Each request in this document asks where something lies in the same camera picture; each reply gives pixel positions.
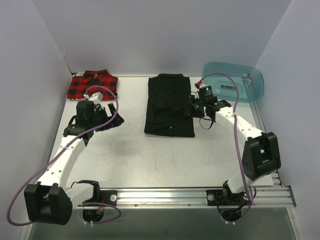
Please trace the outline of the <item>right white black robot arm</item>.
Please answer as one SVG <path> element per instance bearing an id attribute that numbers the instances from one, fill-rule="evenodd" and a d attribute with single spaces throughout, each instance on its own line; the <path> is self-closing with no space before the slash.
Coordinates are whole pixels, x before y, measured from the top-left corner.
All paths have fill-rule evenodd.
<path id="1" fill-rule="evenodd" d="M 250 186 L 281 167 L 278 138 L 250 124 L 237 114 L 235 105 L 218 100 L 209 85 L 196 84 L 196 88 L 190 95 L 188 116 L 208 117 L 234 136 L 240 171 L 223 184 L 222 200 L 232 205 L 243 193 L 251 200 Z"/>

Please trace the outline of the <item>black long sleeve shirt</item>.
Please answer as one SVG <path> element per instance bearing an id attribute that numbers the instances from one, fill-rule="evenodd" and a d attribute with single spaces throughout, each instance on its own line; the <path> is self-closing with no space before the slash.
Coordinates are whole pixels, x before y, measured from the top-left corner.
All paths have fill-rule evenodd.
<path id="1" fill-rule="evenodd" d="M 193 118 L 186 115 L 190 95 L 190 78 L 181 73 L 160 73 L 149 78 L 144 133 L 161 137 L 195 137 Z"/>

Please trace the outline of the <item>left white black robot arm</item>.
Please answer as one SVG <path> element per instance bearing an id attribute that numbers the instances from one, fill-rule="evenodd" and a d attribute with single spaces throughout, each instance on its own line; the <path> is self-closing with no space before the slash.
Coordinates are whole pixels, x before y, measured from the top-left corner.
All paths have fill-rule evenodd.
<path id="1" fill-rule="evenodd" d="M 76 114 L 63 131 L 60 147 L 34 184 L 27 184 L 24 199 L 32 223 L 66 225 L 78 206 L 101 206 L 100 184 L 96 180 L 79 180 L 66 187 L 69 175 L 80 154 L 95 132 L 116 128 L 124 123 L 119 104 L 108 104 L 111 115 L 99 100 L 81 100 Z"/>

